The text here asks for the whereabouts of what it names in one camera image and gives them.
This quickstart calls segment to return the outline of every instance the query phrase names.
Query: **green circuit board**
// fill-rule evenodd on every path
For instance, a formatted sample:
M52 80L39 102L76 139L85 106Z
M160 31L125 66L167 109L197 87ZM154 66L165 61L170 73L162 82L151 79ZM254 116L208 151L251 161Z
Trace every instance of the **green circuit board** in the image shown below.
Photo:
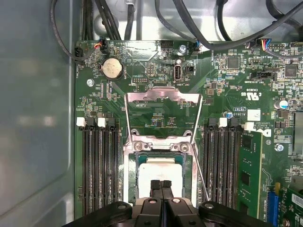
M81 41L77 47L86 52L95 43ZM186 53L179 53L180 45L187 47ZM302 43L272 42L269 48L280 54L303 52ZM100 69L108 58L123 65L117 80L108 80ZM174 74L177 60L182 71L178 79ZM303 174L302 159L293 149L294 113L303 110L302 76L302 60L271 57L260 46L249 44L214 52L197 49L186 41L109 41L105 51L96 50L76 68L76 118L97 121L103 117L114 128L101 132L76 127L76 218L123 200L124 193L129 193L127 202L135 203L134 157L129 165L129 191L123 191L123 145L128 136L124 96L165 86L203 96L195 139L211 199L266 221L267 193L274 190L276 182L287 187L292 175ZM286 109L277 109L281 100L288 102ZM159 99L129 103L128 108L131 129L140 135L166 138L193 130L198 106ZM226 113L232 118L222 127L219 119ZM247 122L253 122L251 133L243 129ZM245 149L245 136L253 137L251 149ZM283 150L277 151L277 145ZM108 154L100 153L103 146ZM250 151L253 153L246 156L244 152ZM256 168L246 166L247 161ZM192 190L190 168L190 163L186 164L183 196L187 197ZM250 183L247 193L238 190L245 187L243 181ZM197 204L204 201L200 179L196 200Z

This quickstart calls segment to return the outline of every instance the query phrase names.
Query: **blue wire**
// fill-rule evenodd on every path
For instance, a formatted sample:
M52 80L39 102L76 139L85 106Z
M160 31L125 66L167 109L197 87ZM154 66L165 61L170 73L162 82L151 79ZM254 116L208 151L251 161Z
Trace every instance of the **blue wire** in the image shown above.
M268 40L267 40L266 45L265 45L265 50L268 49L270 41L271 41L271 39L268 39Z

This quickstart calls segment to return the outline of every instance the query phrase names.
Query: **motherboard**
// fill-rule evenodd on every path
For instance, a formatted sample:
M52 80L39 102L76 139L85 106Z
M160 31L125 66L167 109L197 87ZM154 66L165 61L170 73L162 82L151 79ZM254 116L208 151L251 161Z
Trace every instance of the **motherboard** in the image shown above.
M297 55L303 43L269 49ZM75 218L170 180L196 207L209 197L274 226L303 223L303 187L289 187L303 174L302 59L254 42L108 41L78 62L75 86Z

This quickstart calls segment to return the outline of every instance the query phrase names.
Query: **blue pcie slot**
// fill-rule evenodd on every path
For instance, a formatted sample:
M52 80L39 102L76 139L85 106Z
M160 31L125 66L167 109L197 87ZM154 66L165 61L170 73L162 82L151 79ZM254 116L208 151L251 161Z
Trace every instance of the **blue pcie slot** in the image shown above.
M278 226L278 205L279 196L275 192L269 192L267 194L267 222Z

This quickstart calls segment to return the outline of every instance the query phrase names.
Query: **black cable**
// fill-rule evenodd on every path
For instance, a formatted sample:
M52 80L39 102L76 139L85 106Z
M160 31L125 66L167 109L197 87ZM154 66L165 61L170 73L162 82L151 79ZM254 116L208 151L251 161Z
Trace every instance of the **black cable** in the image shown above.
M87 0L87 40L94 40L93 38L93 4L92 0Z
M177 29L174 28L173 25L171 25L161 14L160 12L160 0L155 0L155 8L156 8L156 14L157 14L157 17L159 19L159 21L171 32L181 36L183 39L185 40L189 40L193 43L196 42L196 40L194 38L191 38L189 37L188 35L178 31Z
M219 30L220 30L223 38L226 41L231 41L232 39L227 34L225 27L224 27L224 23L223 23L223 7L224 7L225 3L227 3L227 1L228 0L217 0L217 6L218 6L217 20L218 20L218 27L219 27Z
M130 40L134 23L134 6L128 5L127 9L127 25L124 34L124 40Z
M106 0L100 0L100 3L102 5L102 7L104 8L105 15L108 18L108 21L110 22L111 27L113 28L113 32L116 37L116 40L121 40L121 36L119 34L118 27L115 23L114 16L113 16L112 12L110 11L110 9L106 3Z
M210 44L205 37L201 34L200 30L198 27L195 25L192 17L190 16L186 6L184 5L183 0L173 0L177 11L182 18L183 22L185 25L188 27L190 32L201 42L203 46L205 46L209 50L214 50L214 51L221 51L221 50L226 50L226 49L231 49L234 47L237 47L239 45L248 43L249 41L258 39L263 37L264 35L268 34L269 32L273 31L277 27L279 27L281 24L283 24L285 21L287 21L289 18L291 18L294 14L296 14L298 11L300 11L303 8L303 1L299 3L297 6L295 6L291 11L286 13L282 18L277 20L275 23L267 26L266 28L258 31L255 34L252 34L248 37L245 37L243 39L234 41L234 42L227 42L224 44Z
M106 29L106 32L107 32L107 35L108 35L109 39L110 40L115 40L112 28L111 28L111 26L109 24L109 21L108 21L106 15L105 15L104 9L103 9L100 1L99 0L95 0L95 3L96 3L97 8L99 10L100 16L102 18L102 21L103 21L103 24L104 24L104 27Z
M284 16L284 13L282 13L273 3L273 0L266 0L266 7L270 15L279 20L281 17ZM292 26L295 28L295 30L299 34L299 40L303 40L303 26L296 21L295 19L289 18L287 21L285 21L286 24Z
M266 53L268 53L269 55L272 55L274 57L277 57L277 58L281 58L281 59L293 59L293 58L301 58L303 57L303 53L301 54L298 54L298 55L280 55L276 52L272 52L270 50L265 50Z
M55 35L55 38L58 42L58 44L61 46L62 50L64 51L64 53L66 53L68 56L70 56L73 60L76 61L84 61L85 59L89 58L90 55L95 51L95 48L92 48L91 50L89 50L85 56L83 57L76 57L73 54L71 54L66 47L64 46L64 43L62 41L62 39L60 38L60 34L56 25L56 20L55 20L55 6L58 0L52 0L51 2L51 8L49 11L49 15L50 15L50 20L51 20L51 26L53 29L53 33Z
M87 36L87 3L88 3L88 0L83 0L81 40L86 40L86 36Z

